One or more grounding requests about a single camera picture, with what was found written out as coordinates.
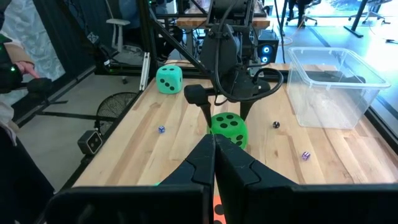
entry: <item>plastic storage container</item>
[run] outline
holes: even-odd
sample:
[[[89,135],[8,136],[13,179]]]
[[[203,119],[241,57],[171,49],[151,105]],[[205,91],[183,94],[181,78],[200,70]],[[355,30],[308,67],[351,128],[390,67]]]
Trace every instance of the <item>plastic storage container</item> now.
[[[390,84],[341,48],[292,47],[287,93],[301,126],[352,129]]]

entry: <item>computer tower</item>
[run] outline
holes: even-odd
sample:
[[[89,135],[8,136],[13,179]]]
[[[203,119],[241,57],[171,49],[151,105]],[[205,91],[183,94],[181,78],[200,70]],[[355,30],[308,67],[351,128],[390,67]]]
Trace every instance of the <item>computer tower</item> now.
[[[257,54],[261,63],[275,63],[279,38],[271,30],[262,30],[258,39]]]

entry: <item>green foam die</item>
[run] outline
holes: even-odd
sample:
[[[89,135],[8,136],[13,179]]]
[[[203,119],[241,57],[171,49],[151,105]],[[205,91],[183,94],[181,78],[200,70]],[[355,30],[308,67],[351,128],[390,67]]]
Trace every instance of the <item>green foam die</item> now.
[[[243,119],[234,113],[220,113],[211,117],[208,134],[222,134],[231,142],[244,149],[248,144],[248,129]]]
[[[156,72],[157,89],[164,94],[176,94],[182,89],[182,70],[176,65],[164,65]]]

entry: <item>wooden table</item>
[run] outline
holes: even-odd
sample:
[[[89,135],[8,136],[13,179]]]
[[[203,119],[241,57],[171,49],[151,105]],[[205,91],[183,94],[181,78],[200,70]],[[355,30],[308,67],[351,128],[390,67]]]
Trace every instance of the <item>wooden table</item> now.
[[[271,67],[289,68],[283,64]],[[329,68],[311,65],[307,69]],[[211,86],[209,80],[184,79],[184,86],[191,84]],[[239,104],[212,105],[211,110],[212,114],[239,114]],[[280,122],[279,129],[272,127],[274,121]],[[249,142],[245,150],[296,183],[397,181],[398,157],[366,117],[353,130],[303,128],[290,105],[286,85],[256,102],[246,124]],[[161,125],[166,128],[163,134],[157,130]],[[205,133],[206,121],[199,107],[189,105],[183,92],[159,93],[152,81],[75,186],[153,185],[180,165]],[[307,161],[301,159],[304,151],[311,153]]]

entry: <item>purple die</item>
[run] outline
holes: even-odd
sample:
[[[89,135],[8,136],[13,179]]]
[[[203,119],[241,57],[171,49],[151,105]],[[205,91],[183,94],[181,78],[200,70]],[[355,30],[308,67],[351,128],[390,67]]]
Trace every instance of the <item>purple die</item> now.
[[[307,160],[309,159],[311,156],[311,154],[309,152],[304,152],[303,155],[301,156],[301,158],[303,158],[303,160]]]

